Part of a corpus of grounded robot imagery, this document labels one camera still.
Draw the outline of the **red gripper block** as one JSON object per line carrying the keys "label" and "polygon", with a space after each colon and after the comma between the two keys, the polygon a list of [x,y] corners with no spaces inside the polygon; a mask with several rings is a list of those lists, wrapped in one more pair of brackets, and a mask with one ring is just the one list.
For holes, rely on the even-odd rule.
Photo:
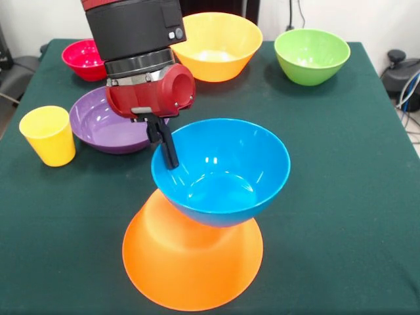
{"label": "red gripper block", "polygon": [[134,119],[144,114],[158,116],[148,120],[146,133],[151,144],[161,144],[168,169],[179,166],[170,128],[161,117],[175,117],[192,106],[196,84],[190,70],[171,64],[158,71],[131,77],[107,79],[106,97],[119,116]]}

